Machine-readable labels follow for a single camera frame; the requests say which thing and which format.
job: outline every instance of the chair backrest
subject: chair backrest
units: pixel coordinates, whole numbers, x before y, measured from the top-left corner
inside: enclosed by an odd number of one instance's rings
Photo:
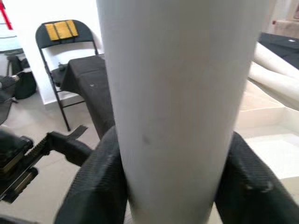
[[[51,22],[45,22],[39,26],[39,28],[36,31],[36,43],[38,48],[41,50],[43,48],[48,48],[51,46],[59,45],[59,44],[66,44],[66,43],[78,43],[78,42],[93,42],[93,46],[95,48],[96,54],[97,54],[97,49],[96,45],[93,39],[93,35],[84,23],[78,21],[78,20],[73,20],[76,29],[78,31],[78,36],[77,37],[72,37],[64,40],[57,40],[57,41],[51,41],[50,37],[48,35],[47,29],[45,27],[45,24],[48,23],[55,23],[55,22],[60,22],[60,21],[51,21]]]

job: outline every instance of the black bag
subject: black bag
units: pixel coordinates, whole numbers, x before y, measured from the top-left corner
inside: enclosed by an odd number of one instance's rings
[[[17,82],[14,92],[16,99],[25,99],[36,92],[36,81],[33,78],[32,72],[22,72],[29,67],[27,59],[19,60],[18,56],[9,56],[8,66],[12,66],[12,74],[17,75],[20,80]]]

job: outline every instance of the black table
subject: black table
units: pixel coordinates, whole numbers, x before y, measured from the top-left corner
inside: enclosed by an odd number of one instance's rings
[[[258,41],[292,66],[299,69],[299,39],[261,33]]]
[[[100,139],[115,125],[105,60],[100,56],[70,60],[60,89],[84,98]]]

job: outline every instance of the white pipe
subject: white pipe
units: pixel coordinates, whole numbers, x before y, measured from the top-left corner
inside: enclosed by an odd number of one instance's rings
[[[273,72],[277,72],[279,74],[299,80],[298,69],[296,69],[294,66],[286,62],[278,55],[274,54],[272,51],[270,51],[260,43],[256,44],[254,62]]]
[[[299,81],[252,63],[249,77],[270,89],[299,102]]]
[[[264,0],[98,0],[137,224],[209,217]]]

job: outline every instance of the red object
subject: red object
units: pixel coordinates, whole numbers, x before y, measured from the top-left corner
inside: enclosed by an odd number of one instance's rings
[[[11,26],[11,23],[10,23],[10,21],[8,19],[8,16],[6,15],[6,12],[5,12],[5,9],[4,9],[4,6],[3,6],[2,2],[0,2],[0,11],[1,11],[2,15],[3,15],[3,18],[5,20],[7,28],[10,29],[10,30],[12,30],[13,27]]]

